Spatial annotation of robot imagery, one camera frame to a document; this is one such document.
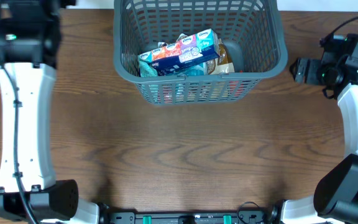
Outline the Kleenex tissue multipack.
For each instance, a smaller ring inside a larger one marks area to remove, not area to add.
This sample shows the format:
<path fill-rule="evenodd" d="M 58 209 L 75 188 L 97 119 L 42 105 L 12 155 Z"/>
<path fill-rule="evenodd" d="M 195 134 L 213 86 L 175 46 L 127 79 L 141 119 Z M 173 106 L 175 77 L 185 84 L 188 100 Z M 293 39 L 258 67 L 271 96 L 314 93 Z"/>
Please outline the Kleenex tissue multipack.
<path fill-rule="evenodd" d="M 184 69 L 219 57 L 219 38 L 212 29 L 197 34 L 181 34 L 176 42 L 138 55 L 159 76 L 179 74 Z"/>

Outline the brown white grain bag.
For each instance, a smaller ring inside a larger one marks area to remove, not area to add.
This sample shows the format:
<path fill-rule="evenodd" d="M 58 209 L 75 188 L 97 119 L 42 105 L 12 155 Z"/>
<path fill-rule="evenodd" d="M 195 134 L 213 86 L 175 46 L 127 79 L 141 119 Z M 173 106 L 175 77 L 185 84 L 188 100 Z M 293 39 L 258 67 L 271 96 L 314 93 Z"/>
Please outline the brown white grain bag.
<path fill-rule="evenodd" d="M 208 68 L 208 70 L 207 70 L 208 75 L 212 74 L 215 71 L 216 64 L 217 64 L 216 61 L 217 61 L 217 59 L 215 58 L 215 59 L 212 59 L 212 60 L 208 60 L 206 62 L 207 68 Z"/>
<path fill-rule="evenodd" d="M 216 59 L 217 59 L 216 69 L 211 75 L 235 72 L 232 58 L 228 54 L 227 48 L 223 44 L 221 39 L 219 39 L 219 57 Z"/>

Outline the orange spaghetti packet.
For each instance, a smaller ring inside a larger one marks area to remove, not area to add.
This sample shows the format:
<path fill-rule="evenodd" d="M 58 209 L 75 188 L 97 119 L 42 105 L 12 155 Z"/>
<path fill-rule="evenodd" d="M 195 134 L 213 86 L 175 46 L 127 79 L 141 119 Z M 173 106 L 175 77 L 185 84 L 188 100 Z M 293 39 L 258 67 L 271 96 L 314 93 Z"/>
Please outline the orange spaghetti packet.
<path fill-rule="evenodd" d="M 258 80 L 226 80 L 139 84 L 138 90 L 149 103 L 156 105 L 215 103 L 242 99 Z"/>

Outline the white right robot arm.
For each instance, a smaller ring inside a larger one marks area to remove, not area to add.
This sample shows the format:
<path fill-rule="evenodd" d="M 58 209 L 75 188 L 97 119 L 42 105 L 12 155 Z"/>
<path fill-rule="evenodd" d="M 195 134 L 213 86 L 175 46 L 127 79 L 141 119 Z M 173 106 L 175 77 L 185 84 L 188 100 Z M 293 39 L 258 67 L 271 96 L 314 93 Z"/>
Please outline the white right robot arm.
<path fill-rule="evenodd" d="M 298 58 L 290 67 L 298 83 L 331 90 L 340 108 L 344 159 L 317 184 L 313 195 L 286 200 L 274 214 L 277 223 L 358 223 L 358 67 L 347 56 L 328 62 Z"/>

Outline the teal white pouch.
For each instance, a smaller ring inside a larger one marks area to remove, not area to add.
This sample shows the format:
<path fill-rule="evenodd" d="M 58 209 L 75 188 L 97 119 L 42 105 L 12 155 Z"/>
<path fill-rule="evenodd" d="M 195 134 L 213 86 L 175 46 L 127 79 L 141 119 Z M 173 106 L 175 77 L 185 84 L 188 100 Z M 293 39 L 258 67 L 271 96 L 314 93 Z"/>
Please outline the teal white pouch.
<path fill-rule="evenodd" d="M 207 63 L 201 63 L 189 68 L 184 69 L 184 71 L 180 72 L 180 76 L 203 76 L 208 74 L 208 66 Z"/>

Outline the teal white packet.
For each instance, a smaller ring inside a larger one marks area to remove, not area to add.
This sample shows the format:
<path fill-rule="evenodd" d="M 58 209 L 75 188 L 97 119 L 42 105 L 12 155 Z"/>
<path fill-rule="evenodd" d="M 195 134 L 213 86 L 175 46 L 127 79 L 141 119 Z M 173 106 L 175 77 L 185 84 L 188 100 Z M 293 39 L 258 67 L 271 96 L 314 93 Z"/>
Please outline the teal white packet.
<path fill-rule="evenodd" d="M 142 78 L 157 77 L 158 72 L 151 67 L 147 62 L 139 61 L 139 72 Z"/>

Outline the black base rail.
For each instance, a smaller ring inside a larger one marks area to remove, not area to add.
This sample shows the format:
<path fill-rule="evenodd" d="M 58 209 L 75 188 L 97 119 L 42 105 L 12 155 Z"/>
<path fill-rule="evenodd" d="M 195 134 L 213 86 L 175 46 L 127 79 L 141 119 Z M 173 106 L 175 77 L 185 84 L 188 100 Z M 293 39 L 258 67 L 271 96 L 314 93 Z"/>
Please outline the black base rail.
<path fill-rule="evenodd" d="M 150 212 L 117 210 L 102 206 L 100 224 L 264 224 L 280 222 L 281 206 L 262 208 L 254 202 L 244 202 L 237 210 Z"/>

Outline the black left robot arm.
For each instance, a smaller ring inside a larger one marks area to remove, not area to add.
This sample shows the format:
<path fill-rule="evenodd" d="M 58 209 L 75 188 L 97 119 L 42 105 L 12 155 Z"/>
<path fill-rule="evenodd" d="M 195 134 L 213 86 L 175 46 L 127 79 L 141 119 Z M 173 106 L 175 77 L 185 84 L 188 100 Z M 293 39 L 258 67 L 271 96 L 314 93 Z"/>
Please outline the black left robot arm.
<path fill-rule="evenodd" d="M 77 183 L 57 180 L 50 152 L 50 105 L 62 33 L 73 0 L 0 1 L 2 158 L 0 218 L 28 223 L 98 223 L 100 207 Z"/>

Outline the grey plastic mesh basket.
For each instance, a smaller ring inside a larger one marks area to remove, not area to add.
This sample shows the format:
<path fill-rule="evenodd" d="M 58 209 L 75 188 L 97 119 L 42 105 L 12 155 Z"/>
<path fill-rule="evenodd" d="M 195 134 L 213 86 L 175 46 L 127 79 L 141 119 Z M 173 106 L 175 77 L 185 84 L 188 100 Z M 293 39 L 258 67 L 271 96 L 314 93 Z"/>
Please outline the grey plastic mesh basket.
<path fill-rule="evenodd" d="M 222 40 L 235 72 L 203 76 L 142 78 L 138 55 L 180 34 L 212 29 Z M 114 66 L 125 80 L 139 84 L 179 81 L 264 80 L 280 74 L 288 62 L 276 1 L 124 0 L 114 3 Z"/>

